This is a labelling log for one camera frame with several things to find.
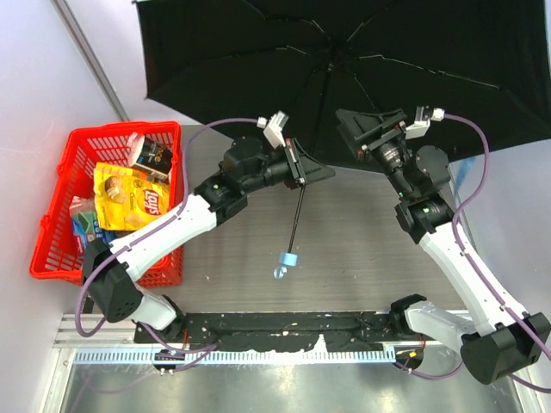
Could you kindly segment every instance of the metal pole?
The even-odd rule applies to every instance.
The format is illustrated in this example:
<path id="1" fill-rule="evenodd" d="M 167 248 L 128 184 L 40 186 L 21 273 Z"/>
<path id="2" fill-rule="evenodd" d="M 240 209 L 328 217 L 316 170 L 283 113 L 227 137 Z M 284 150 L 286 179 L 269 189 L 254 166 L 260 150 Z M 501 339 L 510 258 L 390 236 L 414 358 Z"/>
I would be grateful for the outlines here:
<path id="1" fill-rule="evenodd" d="M 82 53 L 84 60 L 88 64 L 92 75 L 96 79 L 100 89 L 105 94 L 109 104 L 115 111 L 116 115 L 123 122 L 130 120 L 124 107 L 122 106 L 119 96 L 115 92 L 115 88 L 109 81 L 102 64 L 97 58 L 92 46 L 88 42 L 84 31 L 77 22 L 77 18 L 73 14 L 71 7 L 66 0 L 51 0 L 53 7 L 58 11 L 61 20 L 69 31 L 73 41 L 77 45 L 78 50 Z"/>

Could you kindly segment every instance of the snack package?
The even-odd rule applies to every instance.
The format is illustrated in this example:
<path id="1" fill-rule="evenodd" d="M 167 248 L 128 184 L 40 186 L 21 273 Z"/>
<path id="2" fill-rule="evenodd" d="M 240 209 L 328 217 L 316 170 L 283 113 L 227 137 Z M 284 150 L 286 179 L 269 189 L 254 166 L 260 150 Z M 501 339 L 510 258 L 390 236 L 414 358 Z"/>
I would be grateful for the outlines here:
<path id="1" fill-rule="evenodd" d="M 97 217 L 102 228 L 136 231 L 167 213 L 168 185 L 148 180 L 138 170 L 97 163 L 94 169 Z"/>
<path id="2" fill-rule="evenodd" d="M 74 196 L 69 206 L 72 234 L 75 238 L 78 256 L 83 256 L 88 243 L 100 238 L 104 243 L 115 239 L 115 233 L 100 228 L 94 200 Z"/>
<path id="3" fill-rule="evenodd" d="M 133 231 L 115 231 L 115 238 L 124 238 L 126 235 L 132 234 Z"/>
<path id="4" fill-rule="evenodd" d="M 160 181 L 170 181 L 172 150 L 144 135 L 134 132 L 128 138 L 128 166 L 141 170 Z"/>

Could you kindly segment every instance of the metal frame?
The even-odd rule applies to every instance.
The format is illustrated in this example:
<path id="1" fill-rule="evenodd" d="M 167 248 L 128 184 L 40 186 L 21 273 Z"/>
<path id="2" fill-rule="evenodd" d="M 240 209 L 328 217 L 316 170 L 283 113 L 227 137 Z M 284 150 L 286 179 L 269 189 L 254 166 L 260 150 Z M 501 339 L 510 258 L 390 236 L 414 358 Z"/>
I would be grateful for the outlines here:
<path id="1" fill-rule="evenodd" d="M 59 17 L 61 17 L 61 20 L 65 24 L 67 31 L 69 31 L 69 34 L 74 40 L 75 46 L 77 46 L 78 50 L 82 53 L 84 60 L 88 64 L 92 75 L 96 79 L 100 89 L 105 94 L 109 104 L 121 121 L 128 122 L 130 118 L 128 117 L 127 111 L 122 106 L 122 102 L 119 99 L 119 96 L 117 96 L 115 88 L 109 81 L 107 73 L 105 73 L 99 58 L 94 53 L 94 49 L 92 49 L 92 46 L 88 42 L 84 31 L 80 27 L 80 24 L 78 24 L 77 18 L 73 14 L 71 7 L 66 0 L 51 1 L 53 7 L 58 11 Z"/>
<path id="2" fill-rule="evenodd" d="M 451 311 L 453 314 L 469 319 L 466 311 Z M 98 314 L 84 314 L 83 327 L 91 330 L 101 320 Z M 167 364 L 168 361 L 155 360 L 155 354 L 162 348 L 160 345 L 135 344 L 133 342 L 135 324 L 123 321 L 117 324 L 104 324 L 101 331 L 91 338 L 81 337 L 76 329 L 74 315 L 65 314 L 62 317 L 58 334 L 53 344 L 52 365 L 49 373 L 47 389 L 45 391 L 40 413 L 60 413 L 64 396 L 71 386 L 70 377 L 73 366 L 79 364 Z M 295 357 L 287 358 L 284 355 L 274 356 L 267 353 L 266 356 L 254 357 L 250 352 L 218 354 L 207 358 L 202 364 L 311 364 L 311 363 L 381 363 L 395 361 L 397 350 L 418 346 L 419 342 L 384 342 L 382 352 L 357 352 L 349 353 L 343 357 L 335 357 L 326 352 L 325 342 L 319 341 L 312 352 L 297 353 Z M 440 345 L 439 342 L 427 342 L 426 345 Z M 194 357 L 183 361 L 188 363 Z M 179 364 L 178 361 L 170 361 L 170 364 Z M 522 379 L 531 380 L 529 371 L 524 369 L 517 374 Z M 514 383 L 517 395 L 523 410 L 530 413 L 543 413 L 544 404 L 542 396 L 517 382 Z"/>

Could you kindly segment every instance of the umbrella shaft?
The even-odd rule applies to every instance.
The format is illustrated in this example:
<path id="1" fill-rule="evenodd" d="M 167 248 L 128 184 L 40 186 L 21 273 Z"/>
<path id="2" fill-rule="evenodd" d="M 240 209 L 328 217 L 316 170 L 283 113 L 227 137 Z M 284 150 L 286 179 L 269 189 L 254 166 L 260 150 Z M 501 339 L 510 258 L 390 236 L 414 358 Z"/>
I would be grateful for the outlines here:
<path id="1" fill-rule="evenodd" d="M 325 98 L 327 97 L 327 90 L 329 89 L 329 82 L 331 81 L 331 63 L 327 65 L 325 69 L 324 83 L 321 87 L 321 93 L 319 94 L 318 112 L 316 113 L 316 120 L 313 127 L 312 143 L 308 148 L 308 154 L 313 155 L 318 143 L 319 127 L 321 125 L 321 116 L 324 113 Z M 291 231 L 291 238 L 289 239 L 288 252 L 293 251 L 294 236 L 296 235 L 296 229 L 299 226 L 300 211 L 302 210 L 302 201 L 304 200 L 304 193 L 306 192 L 306 186 L 300 188 L 299 202 L 296 205 L 296 211 L 294 212 L 293 230 Z"/>

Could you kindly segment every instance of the umbrella canopy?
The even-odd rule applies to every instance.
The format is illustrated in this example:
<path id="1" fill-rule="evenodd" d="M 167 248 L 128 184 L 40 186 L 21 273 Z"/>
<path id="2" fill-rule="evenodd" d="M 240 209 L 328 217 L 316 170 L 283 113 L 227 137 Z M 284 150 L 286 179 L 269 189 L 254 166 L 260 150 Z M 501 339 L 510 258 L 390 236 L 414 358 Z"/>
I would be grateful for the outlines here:
<path id="1" fill-rule="evenodd" d="M 551 137 L 544 2 L 150 0 L 138 2 L 148 97 L 207 123 L 289 114 L 286 133 L 321 162 L 358 163 L 335 111 L 445 108 L 492 150 Z M 250 126 L 221 126 L 238 137 Z M 455 122 L 413 149 L 481 153 Z"/>

